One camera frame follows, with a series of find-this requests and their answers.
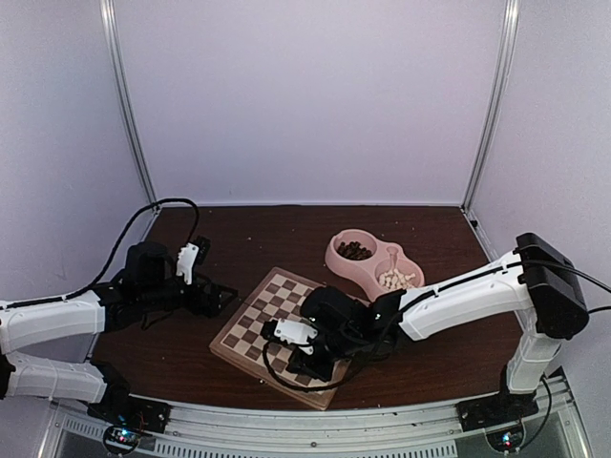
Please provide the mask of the pink double bowl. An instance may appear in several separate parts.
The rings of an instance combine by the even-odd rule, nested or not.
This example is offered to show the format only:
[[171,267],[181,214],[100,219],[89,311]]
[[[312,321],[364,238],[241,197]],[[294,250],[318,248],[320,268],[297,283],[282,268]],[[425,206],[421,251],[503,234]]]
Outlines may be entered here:
[[[372,251],[373,256],[367,260],[347,260],[336,252],[342,241],[359,241]],[[326,249],[325,263],[337,276],[356,283],[370,301],[390,292],[378,284],[378,277],[391,269],[397,268],[405,274],[415,273],[414,288],[425,285],[422,269],[405,255],[399,244],[379,240],[360,229],[346,229],[333,236]]]

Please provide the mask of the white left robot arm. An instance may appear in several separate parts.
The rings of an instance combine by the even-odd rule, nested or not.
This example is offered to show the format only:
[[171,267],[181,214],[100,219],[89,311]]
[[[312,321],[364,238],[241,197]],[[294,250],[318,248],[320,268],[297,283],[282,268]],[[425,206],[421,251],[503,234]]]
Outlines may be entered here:
[[169,318],[185,309],[214,318],[238,296],[236,289],[197,273],[209,241],[199,238],[172,259],[166,246],[131,246],[124,267],[107,282],[57,299],[1,304],[1,395],[73,399],[98,405],[118,424],[137,416],[125,379],[109,364],[66,363],[23,353],[23,348],[79,335],[117,332],[135,323],[153,325],[150,315]]

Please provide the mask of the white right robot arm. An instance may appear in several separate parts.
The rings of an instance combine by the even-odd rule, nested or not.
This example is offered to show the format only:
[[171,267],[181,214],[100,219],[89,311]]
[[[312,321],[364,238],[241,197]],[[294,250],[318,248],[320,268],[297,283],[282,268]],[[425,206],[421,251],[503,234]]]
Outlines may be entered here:
[[589,314],[573,263],[534,233],[517,237],[516,248],[483,267],[421,288],[400,289],[365,305],[342,291],[314,289],[300,322],[279,320],[273,335],[293,344],[291,368],[330,381],[336,361],[376,352],[389,334],[402,331],[423,341],[448,328],[506,312],[527,317],[516,353],[502,371],[501,391],[489,403],[498,421],[526,405],[564,341],[579,334]]

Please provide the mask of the dark chess pieces pile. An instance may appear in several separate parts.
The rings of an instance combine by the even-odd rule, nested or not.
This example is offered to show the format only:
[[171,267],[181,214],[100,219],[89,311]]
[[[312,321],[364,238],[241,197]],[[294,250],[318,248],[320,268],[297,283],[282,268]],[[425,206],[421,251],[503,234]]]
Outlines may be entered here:
[[373,256],[372,251],[359,241],[342,241],[336,252],[347,260],[367,260]]

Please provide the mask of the white chess pieces pile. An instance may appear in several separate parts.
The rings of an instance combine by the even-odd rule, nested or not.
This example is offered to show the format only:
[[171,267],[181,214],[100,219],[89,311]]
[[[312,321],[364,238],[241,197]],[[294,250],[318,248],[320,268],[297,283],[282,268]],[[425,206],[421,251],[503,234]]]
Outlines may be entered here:
[[412,289],[414,284],[412,281],[416,278],[415,273],[405,274],[397,268],[383,272],[378,277],[378,284],[389,291],[400,289]]

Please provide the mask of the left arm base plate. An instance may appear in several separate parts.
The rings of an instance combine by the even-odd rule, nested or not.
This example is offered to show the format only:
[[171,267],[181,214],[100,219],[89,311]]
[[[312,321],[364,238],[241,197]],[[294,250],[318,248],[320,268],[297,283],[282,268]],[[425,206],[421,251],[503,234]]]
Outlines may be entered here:
[[164,433],[171,407],[163,402],[130,396],[124,406],[86,403],[87,414],[135,432]]

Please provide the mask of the front aluminium rail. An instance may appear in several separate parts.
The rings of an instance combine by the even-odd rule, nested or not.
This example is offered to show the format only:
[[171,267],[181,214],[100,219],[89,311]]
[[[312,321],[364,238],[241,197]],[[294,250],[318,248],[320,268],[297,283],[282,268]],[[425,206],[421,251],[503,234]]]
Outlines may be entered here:
[[[547,383],[552,408],[545,427],[516,454],[493,449],[492,429],[465,431],[455,408],[460,399],[329,411],[167,402],[165,431],[149,433],[126,457],[593,457],[568,384],[562,377]],[[34,457],[117,457],[102,444],[107,425],[84,406],[53,407]]]

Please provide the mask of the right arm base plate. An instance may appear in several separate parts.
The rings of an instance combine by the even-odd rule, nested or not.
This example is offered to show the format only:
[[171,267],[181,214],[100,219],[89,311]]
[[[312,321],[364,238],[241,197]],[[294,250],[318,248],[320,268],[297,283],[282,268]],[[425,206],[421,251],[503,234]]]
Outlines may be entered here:
[[538,413],[538,404],[528,395],[495,395],[462,401],[456,405],[463,431],[516,422]]

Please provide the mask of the left aluminium frame post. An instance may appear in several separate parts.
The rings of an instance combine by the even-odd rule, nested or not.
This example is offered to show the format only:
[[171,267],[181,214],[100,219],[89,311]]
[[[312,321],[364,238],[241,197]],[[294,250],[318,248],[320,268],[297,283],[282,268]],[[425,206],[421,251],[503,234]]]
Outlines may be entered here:
[[112,0],[100,0],[99,6],[102,27],[114,73],[118,103],[125,133],[127,135],[129,149],[136,165],[137,176],[140,186],[144,192],[144,196],[146,197],[148,203],[153,203],[157,200],[157,195],[154,189],[149,167],[142,150],[135,112],[129,93],[116,21],[115,2]]

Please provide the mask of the aluminium frame post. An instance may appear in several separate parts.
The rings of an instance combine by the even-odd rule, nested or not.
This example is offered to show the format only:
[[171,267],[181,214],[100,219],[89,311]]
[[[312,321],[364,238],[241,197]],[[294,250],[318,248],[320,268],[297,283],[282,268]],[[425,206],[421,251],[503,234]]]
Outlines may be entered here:
[[461,205],[461,209],[466,214],[469,214],[474,207],[476,192],[481,179],[483,178],[485,165],[491,152],[495,129],[500,117],[502,101],[507,89],[514,60],[519,14],[520,1],[507,0],[505,2],[503,23],[501,27],[498,53],[495,64],[495,75],[493,78],[488,108],[486,110],[480,139],[478,141],[474,166]]
[[144,196],[146,197],[148,203],[153,203],[157,200],[157,195],[154,189],[149,167],[142,150],[135,112],[129,93],[116,21],[115,2],[112,0],[100,0],[99,6],[102,27],[114,73],[118,103],[125,133],[127,135],[129,149],[136,165],[137,176],[140,186],[144,192]]

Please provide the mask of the right aluminium frame post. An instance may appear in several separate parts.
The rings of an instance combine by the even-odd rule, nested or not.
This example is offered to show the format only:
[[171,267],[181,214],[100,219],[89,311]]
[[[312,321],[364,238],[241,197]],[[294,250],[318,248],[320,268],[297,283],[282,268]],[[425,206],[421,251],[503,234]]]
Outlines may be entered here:
[[493,78],[488,108],[486,110],[480,139],[478,141],[474,166],[461,205],[461,209],[466,214],[469,214],[474,207],[476,192],[481,179],[483,178],[485,165],[491,152],[495,129],[500,117],[502,101],[507,89],[514,60],[519,14],[520,1],[507,0],[505,2],[503,23],[501,27],[498,53],[495,64],[495,75]]

